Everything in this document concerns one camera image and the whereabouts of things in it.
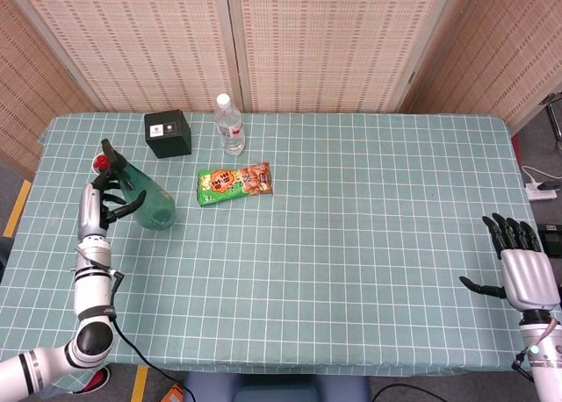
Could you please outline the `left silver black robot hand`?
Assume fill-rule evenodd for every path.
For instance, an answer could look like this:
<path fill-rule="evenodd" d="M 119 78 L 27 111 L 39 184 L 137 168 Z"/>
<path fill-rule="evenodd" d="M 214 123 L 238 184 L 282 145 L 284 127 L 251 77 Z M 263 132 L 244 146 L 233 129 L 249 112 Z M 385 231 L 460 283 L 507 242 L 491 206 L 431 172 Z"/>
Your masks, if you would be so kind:
<path fill-rule="evenodd" d="M 120 189 L 117 175 L 110 169 L 101 171 L 93 182 L 86 184 L 78 213 L 79 241 L 93 235 L 105 238 L 110 224 L 141 208 L 147 196 L 145 190 L 128 204 L 123 198 L 106 193 L 107 190 Z"/>

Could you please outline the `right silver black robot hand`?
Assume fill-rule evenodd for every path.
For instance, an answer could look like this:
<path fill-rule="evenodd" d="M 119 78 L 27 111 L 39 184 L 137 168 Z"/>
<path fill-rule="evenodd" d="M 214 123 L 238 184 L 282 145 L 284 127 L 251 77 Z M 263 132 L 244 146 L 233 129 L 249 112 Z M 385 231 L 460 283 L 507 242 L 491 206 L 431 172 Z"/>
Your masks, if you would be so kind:
<path fill-rule="evenodd" d="M 465 276 L 460 282 L 480 295 L 506 299 L 519 312 L 550 312 L 561 303 L 551 262 L 533 227 L 498 213 L 482 218 L 501 262 L 502 286 L 480 285 Z"/>

